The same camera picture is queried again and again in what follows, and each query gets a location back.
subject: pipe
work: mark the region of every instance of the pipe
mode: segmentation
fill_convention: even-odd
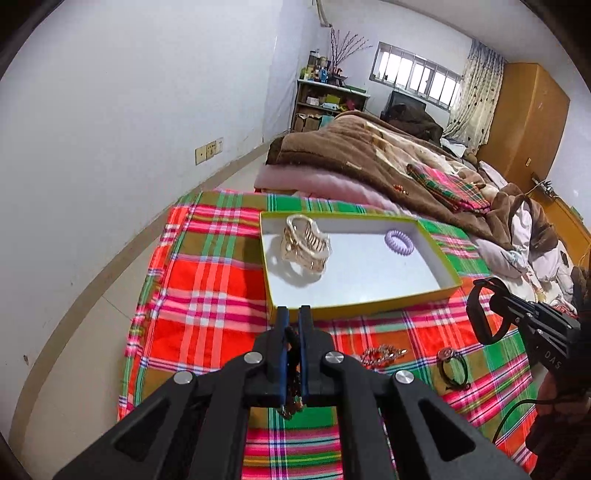
[[[326,28],[332,28],[332,24],[326,19],[324,13],[324,7],[322,6],[322,0],[316,0],[316,7],[318,7],[318,16],[320,17],[320,25]]]

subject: hair accessory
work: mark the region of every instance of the hair accessory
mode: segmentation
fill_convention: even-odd
[[[377,348],[368,348],[361,355],[361,364],[365,367],[384,367],[406,355],[405,349],[396,348],[392,345],[380,345]]]
[[[443,364],[448,364],[452,361],[452,358],[458,360],[462,365],[462,369],[464,370],[464,381],[462,383],[448,377],[445,373]],[[468,390],[470,388],[470,384],[468,383],[468,365],[466,364],[466,360],[460,352],[454,350],[450,346],[442,348],[437,353],[437,366],[439,367],[439,373],[443,378],[443,381],[451,390]]]
[[[394,190],[402,193],[403,195],[408,195],[408,192],[404,190],[404,187],[402,185],[394,185]]]
[[[281,240],[283,260],[322,275],[331,253],[329,236],[320,231],[314,220],[300,214],[287,217]]]
[[[399,239],[403,245],[397,242],[396,239]],[[397,254],[407,257],[414,252],[413,241],[406,233],[402,233],[400,230],[390,230],[386,233],[384,240],[388,248]]]

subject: bracelet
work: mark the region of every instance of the bracelet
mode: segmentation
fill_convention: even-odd
[[[403,245],[400,245],[396,239],[399,239]],[[386,233],[384,241],[390,250],[405,257],[414,252],[413,241],[406,233],[402,233],[400,230],[390,230],[388,233]]]
[[[384,367],[406,355],[406,353],[406,349],[396,348],[393,345],[380,345],[377,348],[368,348],[363,352],[361,364],[369,368]]]
[[[444,364],[448,364],[452,361],[452,358],[455,358],[460,362],[462,365],[462,369],[464,370],[464,381],[459,383],[457,380],[450,378],[445,373],[445,369],[443,368]],[[468,365],[466,363],[466,359],[464,359],[463,355],[454,350],[452,347],[445,347],[439,350],[437,353],[437,366],[439,367],[439,373],[446,383],[446,385],[451,388],[452,390],[468,390],[470,388],[470,384],[468,383]]]

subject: gold hair clip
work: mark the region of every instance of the gold hair clip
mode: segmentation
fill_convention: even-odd
[[[300,214],[287,217],[281,240],[283,260],[322,275],[331,253],[329,236],[320,231],[314,220]]]

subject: plaid cloth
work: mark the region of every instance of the plaid cloth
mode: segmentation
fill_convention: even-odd
[[[269,328],[259,239],[259,213],[265,210],[383,213],[273,194],[205,192],[180,199],[170,210],[132,321],[119,418],[174,372],[217,370],[248,352],[255,337]],[[396,366],[383,371],[411,370],[492,438],[516,401],[535,398],[524,345],[517,330],[495,345],[477,342],[466,317],[466,299],[472,280],[488,275],[486,265],[461,230],[429,220],[421,223],[463,278],[452,298],[317,326],[332,334],[338,350],[350,355],[383,343],[407,349]],[[487,314],[498,326],[500,319],[490,310]],[[444,346],[465,356],[469,390],[446,389],[436,365],[437,352]],[[448,374],[461,378],[461,367],[449,367]],[[516,409],[499,438],[499,448],[527,471],[535,465],[535,456],[524,445],[534,417],[533,407]],[[244,479],[343,477],[333,408],[307,408],[291,421],[272,409],[253,408],[249,422]]]
[[[486,213],[491,204],[480,190],[460,177],[448,175],[426,165],[407,165],[408,174],[452,212]]]

